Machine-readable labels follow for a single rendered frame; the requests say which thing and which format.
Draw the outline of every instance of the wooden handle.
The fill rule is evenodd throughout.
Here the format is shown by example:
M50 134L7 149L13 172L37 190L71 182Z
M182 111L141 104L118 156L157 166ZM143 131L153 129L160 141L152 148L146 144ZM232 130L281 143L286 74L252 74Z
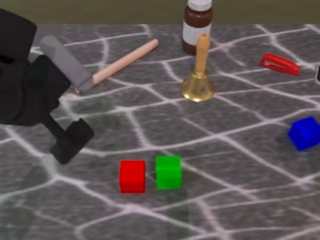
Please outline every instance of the wooden handle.
M196 42L195 71L204 72L207 66L207 58L210 49L210 35L202 33Z
M159 41L157 39L153 39L147 42L146 44L142 45L141 47L137 48L136 50L130 52L128 55L120 58L116 62L108 65L106 68L102 69L101 71L93 75L93 84L97 85L101 83L106 78L109 78L116 72L120 71L129 64L146 55L158 45Z

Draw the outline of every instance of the brass bell body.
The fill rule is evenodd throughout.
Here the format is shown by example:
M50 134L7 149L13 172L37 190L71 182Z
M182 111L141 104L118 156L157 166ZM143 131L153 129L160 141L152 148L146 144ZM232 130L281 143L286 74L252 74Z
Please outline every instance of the brass bell body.
M197 103L211 99L215 93L206 68L209 48L210 36L207 33L200 34L196 43L195 67L180 87L186 99Z

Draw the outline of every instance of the brown jar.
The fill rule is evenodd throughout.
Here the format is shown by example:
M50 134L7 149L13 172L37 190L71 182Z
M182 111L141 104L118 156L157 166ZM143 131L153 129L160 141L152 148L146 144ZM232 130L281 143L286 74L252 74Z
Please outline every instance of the brown jar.
M182 49L187 54L196 55L198 36L210 34L212 18L212 0L188 0L182 30Z

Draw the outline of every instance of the white lid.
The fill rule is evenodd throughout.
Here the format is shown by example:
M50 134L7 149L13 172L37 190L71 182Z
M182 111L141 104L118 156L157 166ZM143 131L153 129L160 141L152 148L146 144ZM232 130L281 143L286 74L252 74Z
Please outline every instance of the white lid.
M204 12L212 7L212 0L188 0L188 7L197 12Z

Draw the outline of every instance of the marble surface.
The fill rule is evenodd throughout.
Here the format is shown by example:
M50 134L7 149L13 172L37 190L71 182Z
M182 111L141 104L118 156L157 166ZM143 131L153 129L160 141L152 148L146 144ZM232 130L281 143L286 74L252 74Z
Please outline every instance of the marble surface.
M194 59L181 25L41 25L92 73L152 38L160 46L53 115L84 118L96 136L68 165L43 126L0 128L1 240L320 240L320 147L297 152L290 124L320 120L317 25L214 25L208 70L215 97L179 86ZM266 52L298 77L259 67ZM180 155L183 188L156 190L155 156ZM147 192L121 194L120 160L147 163Z

